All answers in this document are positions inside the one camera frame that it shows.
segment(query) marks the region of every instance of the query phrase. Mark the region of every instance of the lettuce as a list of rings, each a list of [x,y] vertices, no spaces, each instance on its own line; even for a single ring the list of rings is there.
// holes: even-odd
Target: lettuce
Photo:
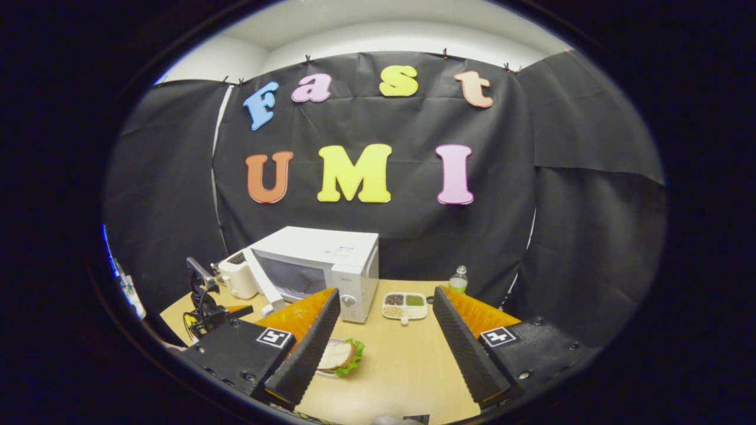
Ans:
[[[359,366],[358,361],[362,358],[362,350],[365,348],[365,345],[363,343],[355,341],[352,338],[349,338],[348,340],[346,340],[346,342],[355,344],[357,346],[357,352],[355,353],[355,357],[352,359],[352,362],[349,363],[346,368],[338,368],[333,370],[333,372],[339,375],[339,377],[343,377],[344,375],[356,369],[357,366]]]

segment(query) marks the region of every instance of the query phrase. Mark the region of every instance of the yellow letter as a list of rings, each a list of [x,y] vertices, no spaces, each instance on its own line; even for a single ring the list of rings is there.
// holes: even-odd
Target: yellow letter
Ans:
[[[344,197],[352,200],[362,181],[362,191],[358,195],[362,202],[389,202],[391,194],[386,190],[386,159],[390,154],[391,147],[387,144],[369,144],[357,163],[352,165],[343,147],[322,147],[318,155],[323,157],[323,190],[318,193],[318,200],[339,200],[336,181]]]
[[[380,78],[384,81],[378,89],[384,96],[410,96],[417,92],[417,71],[410,66],[391,65],[381,71]]]

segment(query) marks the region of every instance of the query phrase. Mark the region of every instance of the microwave door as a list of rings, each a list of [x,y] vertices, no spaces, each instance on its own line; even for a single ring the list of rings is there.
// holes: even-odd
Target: microwave door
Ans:
[[[326,289],[326,276],[318,266],[300,265],[279,259],[259,257],[260,265],[287,301],[302,298]]]

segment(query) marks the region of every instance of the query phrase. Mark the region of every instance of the letter f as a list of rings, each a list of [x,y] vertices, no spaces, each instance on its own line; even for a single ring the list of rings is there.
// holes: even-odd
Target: letter f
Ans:
[[[250,116],[252,116],[252,130],[255,131],[262,127],[263,124],[273,118],[273,111],[265,109],[265,107],[273,107],[276,104],[276,98],[273,93],[278,90],[278,83],[271,81],[265,85],[265,87],[259,89],[254,95],[249,96],[243,106],[249,110]]]

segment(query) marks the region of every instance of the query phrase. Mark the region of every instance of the green pea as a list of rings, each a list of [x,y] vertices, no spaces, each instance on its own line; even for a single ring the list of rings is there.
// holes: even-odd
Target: green pea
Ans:
[[[421,296],[417,295],[407,295],[407,305],[408,306],[424,306],[425,301]]]

